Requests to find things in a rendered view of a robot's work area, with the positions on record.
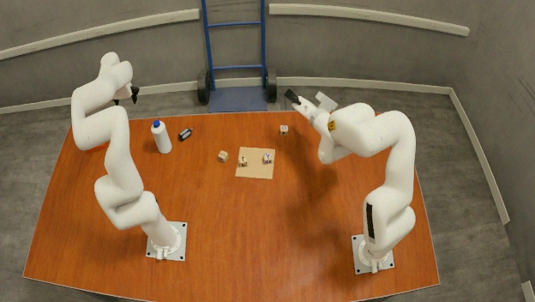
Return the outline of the white plastic bottle with blue cap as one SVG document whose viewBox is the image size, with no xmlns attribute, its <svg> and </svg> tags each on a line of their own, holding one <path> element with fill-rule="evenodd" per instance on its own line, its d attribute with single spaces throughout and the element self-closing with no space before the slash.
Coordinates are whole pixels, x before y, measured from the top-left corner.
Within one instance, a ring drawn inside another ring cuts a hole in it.
<svg viewBox="0 0 535 302">
<path fill-rule="evenodd" d="M 159 152 L 162 154 L 169 153 L 171 151 L 171 142 L 165 124 L 159 120 L 154 120 L 151 131 Z"/>
</svg>

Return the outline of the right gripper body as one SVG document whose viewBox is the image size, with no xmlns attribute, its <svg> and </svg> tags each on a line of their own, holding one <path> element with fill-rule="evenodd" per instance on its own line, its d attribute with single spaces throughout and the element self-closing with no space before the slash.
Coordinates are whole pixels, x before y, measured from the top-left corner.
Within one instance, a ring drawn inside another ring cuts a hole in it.
<svg viewBox="0 0 535 302">
<path fill-rule="evenodd" d="M 292 106 L 297 109 L 301 114 L 303 114 L 309 121 L 310 121 L 310 114 L 317 110 L 317 106 L 315 106 L 310 101 L 306 100 L 305 98 L 298 96 L 299 100 L 302 102 L 301 105 L 293 103 Z"/>
</svg>

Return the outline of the tan square mat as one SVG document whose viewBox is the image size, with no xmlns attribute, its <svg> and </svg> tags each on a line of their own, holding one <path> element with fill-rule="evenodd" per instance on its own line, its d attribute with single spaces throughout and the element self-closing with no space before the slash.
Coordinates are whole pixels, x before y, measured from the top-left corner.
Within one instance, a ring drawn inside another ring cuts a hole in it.
<svg viewBox="0 0 535 302">
<path fill-rule="evenodd" d="M 264 164 L 263 155 L 272 154 L 273 163 Z M 248 166 L 239 166 L 237 161 L 236 177 L 272 179 L 275 149 L 240 147 L 239 156 L 247 156 Z"/>
</svg>

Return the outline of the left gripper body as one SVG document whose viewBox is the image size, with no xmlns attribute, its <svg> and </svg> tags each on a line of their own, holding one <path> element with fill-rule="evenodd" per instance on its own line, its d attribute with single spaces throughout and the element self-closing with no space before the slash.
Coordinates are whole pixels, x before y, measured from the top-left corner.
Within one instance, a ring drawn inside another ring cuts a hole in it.
<svg viewBox="0 0 535 302">
<path fill-rule="evenodd" d="M 131 82 L 127 84 L 125 87 L 121 88 L 119 91 L 117 91 L 114 95 L 114 100 L 120 100 L 120 99 L 127 99 L 130 98 L 132 95 L 130 86 L 132 86 Z"/>
</svg>

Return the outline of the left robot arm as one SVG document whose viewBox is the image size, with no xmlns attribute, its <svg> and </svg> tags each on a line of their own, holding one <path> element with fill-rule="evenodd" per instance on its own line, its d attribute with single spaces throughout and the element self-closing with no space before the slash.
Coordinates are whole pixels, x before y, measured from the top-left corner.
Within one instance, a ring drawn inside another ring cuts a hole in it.
<svg viewBox="0 0 535 302">
<path fill-rule="evenodd" d="M 128 61 L 120 63 L 115 52 L 105 54 L 100 64 L 99 77 L 72 94 L 75 144 L 86 151 L 111 141 L 105 154 L 108 174 L 95 182 L 95 196 L 118 230 L 141 225 L 158 252 L 157 259 L 162 260 L 162 254 L 167 257 L 179 249 L 182 239 L 179 231 L 169 225 L 161 213 L 154 194 L 143 191 L 141 177 L 129 151 L 129 120 L 125 109 L 113 106 L 85 118 L 89 112 L 108 105 L 115 93 L 132 80 L 131 64 Z"/>
</svg>

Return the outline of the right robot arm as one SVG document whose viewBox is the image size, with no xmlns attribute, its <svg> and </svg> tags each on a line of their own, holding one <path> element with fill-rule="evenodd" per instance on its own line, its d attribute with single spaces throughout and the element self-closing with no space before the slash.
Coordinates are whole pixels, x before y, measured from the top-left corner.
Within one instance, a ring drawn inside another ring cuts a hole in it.
<svg viewBox="0 0 535 302">
<path fill-rule="evenodd" d="M 316 98 L 321 104 L 310 114 L 310 124 L 322 135 L 318 148 L 321 163 L 328 165 L 352 153 L 370 157 L 392 147 L 384 184 L 364 199 L 365 242 L 358 247 L 361 263 L 377 273 L 376 266 L 382 269 L 388 253 L 415 224 L 414 211 L 409 207 L 416 151 L 414 129 L 402 112 L 376 116 L 369 105 L 357 103 L 330 114 L 338 104 L 321 92 Z"/>
</svg>

